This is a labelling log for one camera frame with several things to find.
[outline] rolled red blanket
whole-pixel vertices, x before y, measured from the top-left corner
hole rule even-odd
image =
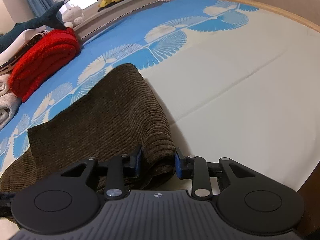
[[[71,28],[53,30],[16,63],[9,79],[11,91],[25,102],[40,85],[80,51]]]

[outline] bed sheet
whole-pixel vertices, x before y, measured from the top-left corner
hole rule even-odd
[[[28,128],[129,62],[185,155],[227,156],[298,190],[320,160],[319,45],[297,22],[229,1],[174,0],[128,16],[21,105],[0,132],[0,175],[29,147]],[[190,187],[173,178],[162,189]]]

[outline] wooden edge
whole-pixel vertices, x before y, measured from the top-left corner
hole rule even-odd
[[[271,6],[271,5],[267,5],[265,3],[261,3],[261,2],[255,2],[255,1],[252,1],[252,0],[228,0],[228,1],[231,1],[231,2],[238,2],[238,3],[244,3],[244,4],[248,4],[248,5],[252,5],[252,6],[255,6],[255,7],[259,7],[260,9],[263,9],[263,10],[267,10],[267,11],[270,11],[270,12],[273,12],[273,13],[276,13],[276,14],[279,14],[281,16],[284,16],[284,17],[287,17],[293,21],[296,21],[300,24],[303,24],[307,27],[309,27],[310,29],[313,29],[317,32],[320,32],[320,26],[313,23],[313,22],[310,22],[309,20],[299,16],[299,15],[296,15],[294,13],[291,13],[291,12],[288,12],[286,10],[283,10],[283,9],[280,9],[280,8],[277,8],[277,7],[274,7],[274,6]]]

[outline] dark green plush tail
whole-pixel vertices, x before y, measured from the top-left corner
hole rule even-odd
[[[59,9],[64,4],[64,1],[52,5],[40,18],[42,25],[47,25],[53,29],[65,30],[66,27],[57,18]]]

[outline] gray ribbed panel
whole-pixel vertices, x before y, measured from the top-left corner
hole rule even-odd
[[[293,232],[253,236],[226,224],[208,201],[196,201],[185,190],[131,191],[109,201],[89,224],[69,233],[40,236],[25,229],[12,240],[298,240]]]

